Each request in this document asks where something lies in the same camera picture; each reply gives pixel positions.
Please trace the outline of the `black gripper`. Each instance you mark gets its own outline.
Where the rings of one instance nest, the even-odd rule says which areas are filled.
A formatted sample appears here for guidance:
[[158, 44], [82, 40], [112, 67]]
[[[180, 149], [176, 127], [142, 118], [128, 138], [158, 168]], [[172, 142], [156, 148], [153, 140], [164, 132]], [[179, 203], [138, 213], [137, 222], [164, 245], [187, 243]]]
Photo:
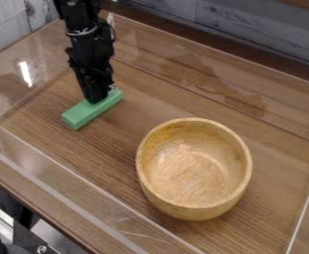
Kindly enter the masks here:
[[70, 66], [75, 71], [85, 99], [96, 104], [106, 98], [114, 84], [110, 64], [114, 56], [114, 28], [104, 19], [66, 19], [66, 25], [71, 40], [67, 49]]

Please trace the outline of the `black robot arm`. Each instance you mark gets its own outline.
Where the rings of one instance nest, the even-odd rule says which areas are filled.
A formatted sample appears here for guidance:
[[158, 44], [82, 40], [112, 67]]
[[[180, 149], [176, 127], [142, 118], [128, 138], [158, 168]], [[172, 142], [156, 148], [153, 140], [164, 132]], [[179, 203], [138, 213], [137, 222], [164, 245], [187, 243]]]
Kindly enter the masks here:
[[66, 49], [85, 99], [96, 104], [113, 87], [116, 33], [100, 17], [100, 0], [54, 0], [71, 45]]

